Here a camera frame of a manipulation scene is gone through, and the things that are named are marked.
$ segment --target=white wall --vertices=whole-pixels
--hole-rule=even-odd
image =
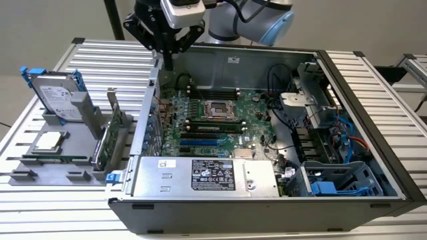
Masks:
[[[427,54],[427,0],[293,0],[281,47],[361,51],[374,64]]]
[[[74,37],[113,39],[102,0],[1,0],[0,74],[53,68]]]

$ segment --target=hard drive label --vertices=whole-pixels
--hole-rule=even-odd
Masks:
[[[54,114],[68,121],[81,121],[78,109],[70,102],[70,92],[60,86],[39,86],[39,90]]]
[[[196,191],[234,191],[232,160],[192,160],[190,188]]]

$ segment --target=blue latch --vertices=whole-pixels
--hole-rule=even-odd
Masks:
[[[336,190],[330,181],[316,181],[310,184],[310,190],[316,196],[369,196],[369,188],[366,186],[356,190]]]
[[[27,71],[29,74],[34,74],[34,75],[42,75],[43,73],[46,73],[46,69],[45,68],[31,68]]]
[[[120,174],[108,173],[105,177],[106,184],[118,184],[120,183]]]

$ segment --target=capacitor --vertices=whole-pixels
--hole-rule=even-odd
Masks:
[[[260,101],[260,98],[258,98],[257,96],[253,96],[253,97],[252,97],[252,102],[253,102],[253,103],[257,103],[258,101]]]

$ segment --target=blue pcie slot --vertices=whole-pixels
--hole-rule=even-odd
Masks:
[[[218,142],[216,140],[180,140],[178,144],[186,146],[218,146]]]

